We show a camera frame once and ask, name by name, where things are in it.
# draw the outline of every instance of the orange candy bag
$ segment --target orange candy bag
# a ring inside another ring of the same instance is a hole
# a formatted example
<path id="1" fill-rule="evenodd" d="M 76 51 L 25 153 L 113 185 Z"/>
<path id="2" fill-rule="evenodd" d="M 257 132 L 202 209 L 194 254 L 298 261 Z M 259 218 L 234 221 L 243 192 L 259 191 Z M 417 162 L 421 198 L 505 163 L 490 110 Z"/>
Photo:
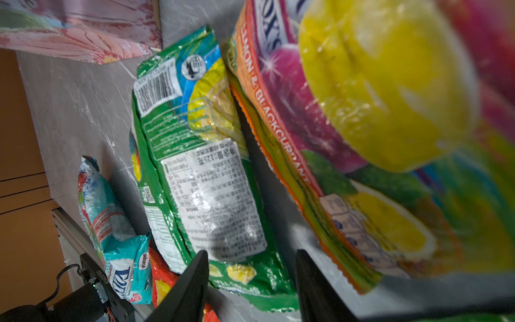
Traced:
<path id="1" fill-rule="evenodd" d="M 152 264 L 152 304 L 158 307 L 170 289 L 177 283 L 179 275 L 168 269 L 168 265 L 166 265 L 157 251 L 152 248 L 148 250 L 150 253 L 150 263 Z M 207 303 L 204 307 L 203 322 L 220 322 L 211 305 Z"/>

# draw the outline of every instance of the marble surface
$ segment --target marble surface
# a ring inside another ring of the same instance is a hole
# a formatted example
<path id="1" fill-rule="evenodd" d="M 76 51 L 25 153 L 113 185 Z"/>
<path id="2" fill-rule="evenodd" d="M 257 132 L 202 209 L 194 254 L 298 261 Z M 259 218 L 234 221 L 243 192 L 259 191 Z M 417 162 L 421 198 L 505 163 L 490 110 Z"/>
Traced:
<path id="1" fill-rule="evenodd" d="M 243 0 L 161 1 L 163 44 L 168 46 L 206 23 L 214 27 L 219 40 L 224 40 L 232 32 L 242 5 Z M 77 170 L 80 156 L 91 155 L 110 180 L 136 232 L 148 231 L 128 148 L 131 88 L 135 69 L 144 58 L 95 65 L 18 52 L 18 60 L 52 198 L 82 227 Z M 290 273 L 295 251 L 306 249 L 351 311 L 365 320 L 399 320 L 513 305 L 509 300 L 515 299 L 515 274 L 451 275 L 416 281 L 385 278 L 370 294 L 357 295 L 322 252 L 313 231 L 269 169 L 248 125 L 242 123 L 266 214 Z M 260 312 L 228 292 L 210 289 L 208 301 L 222 322 L 301 320 L 298 312 Z"/>

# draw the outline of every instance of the lemon image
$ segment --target lemon image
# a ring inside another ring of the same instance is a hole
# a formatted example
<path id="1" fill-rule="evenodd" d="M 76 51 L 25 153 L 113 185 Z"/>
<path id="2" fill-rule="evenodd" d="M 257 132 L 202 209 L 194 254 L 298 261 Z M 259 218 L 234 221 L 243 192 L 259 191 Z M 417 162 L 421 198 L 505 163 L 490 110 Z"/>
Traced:
<path id="1" fill-rule="evenodd" d="M 236 264 L 227 267 L 227 274 L 233 281 L 247 285 L 258 273 L 252 266 Z"/>
<path id="2" fill-rule="evenodd" d="M 431 1 L 313 0 L 299 52 L 331 125 L 384 170 L 454 151 L 478 122 L 473 64 Z"/>
<path id="3" fill-rule="evenodd" d="M 222 277 L 222 272 L 213 264 L 209 264 L 209 276 Z"/>
<path id="4" fill-rule="evenodd" d="M 205 141 L 231 138 L 238 144 L 240 155 L 249 157 L 221 58 L 195 84 L 187 118 L 190 128 Z"/>
<path id="5" fill-rule="evenodd" d="M 437 248 L 431 231 L 406 208 L 358 182 L 358 193 L 345 200 L 363 220 L 365 230 L 384 252 L 397 260 L 419 262 L 429 259 Z"/>
<path id="6" fill-rule="evenodd" d="M 154 280 L 156 283 L 156 294 L 157 294 L 157 303 L 158 305 L 164 300 L 168 292 L 170 292 L 170 285 L 166 284 L 161 280 Z"/>

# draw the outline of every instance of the barcode sticker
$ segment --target barcode sticker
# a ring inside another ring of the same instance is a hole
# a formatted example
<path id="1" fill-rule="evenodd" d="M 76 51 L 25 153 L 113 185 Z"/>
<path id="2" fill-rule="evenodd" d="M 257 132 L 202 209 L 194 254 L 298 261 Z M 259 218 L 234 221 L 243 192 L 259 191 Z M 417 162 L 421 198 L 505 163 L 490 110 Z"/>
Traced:
<path id="1" fill-rule="evenodd" d="M 134 94 L 141 117 L 154 108 L 182 96 L 177 79 L 175 58 L 170 58 L 134 83 Z"/>
<path id="2" fill-rule="evenodd" d="M 155 204 L 156 201 L 154 200 L 154 197 L 152 196 L 152 193 L 150 192 L 149 186 L 143 186 L 143 191 L 145 192 L 145 197 L 147 198 L 148 202 L 151 204 Z"/>

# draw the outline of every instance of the wooden cabinet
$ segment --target wooden cabinet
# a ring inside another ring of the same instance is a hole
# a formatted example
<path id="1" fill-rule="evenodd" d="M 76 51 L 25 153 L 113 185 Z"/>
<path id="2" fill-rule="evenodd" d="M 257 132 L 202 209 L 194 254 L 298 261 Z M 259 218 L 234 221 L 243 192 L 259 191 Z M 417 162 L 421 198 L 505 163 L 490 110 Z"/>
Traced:
<path id="1" fill-rule="evenodd" d="M 45 169 L 14 51 L 0 49 L 0 313 L 56 288 L 64 258 Z M 71 292 L 67 274 L 55 301 Z"/>

